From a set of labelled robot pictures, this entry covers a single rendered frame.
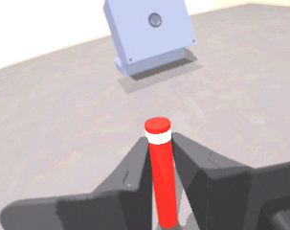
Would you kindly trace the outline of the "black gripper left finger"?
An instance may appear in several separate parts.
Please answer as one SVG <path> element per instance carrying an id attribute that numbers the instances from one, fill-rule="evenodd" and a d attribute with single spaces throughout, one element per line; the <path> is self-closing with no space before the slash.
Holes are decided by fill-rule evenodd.
<path id="1" fill-rule="evenodd" d="M 153 172 L 141 137 L 95 191 L 18 199 L 0 212 L 4 230 L 152 230 Z"/>

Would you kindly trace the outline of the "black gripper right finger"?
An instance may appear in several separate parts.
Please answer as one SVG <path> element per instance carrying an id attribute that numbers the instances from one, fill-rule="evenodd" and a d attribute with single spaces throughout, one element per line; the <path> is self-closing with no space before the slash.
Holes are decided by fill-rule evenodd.
<path id="1" fill-rule="evenodd" d="M 255 169 L 178 132 L 171 147 L 200 230 L 256 230 L 261 205 L 290 196 L 290 162 Z"/>

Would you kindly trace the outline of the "red peg with white band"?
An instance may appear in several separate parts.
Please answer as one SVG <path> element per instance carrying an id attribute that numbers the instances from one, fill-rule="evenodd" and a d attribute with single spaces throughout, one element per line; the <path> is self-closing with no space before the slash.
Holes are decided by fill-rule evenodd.
<path id="1" fill-rule="evenodd" d="M 145 136 L 149 144 L 158 221 L 161 226 L 172 227 L 178 217 L 170 120 L 153 118 L 146 121 Z"/>

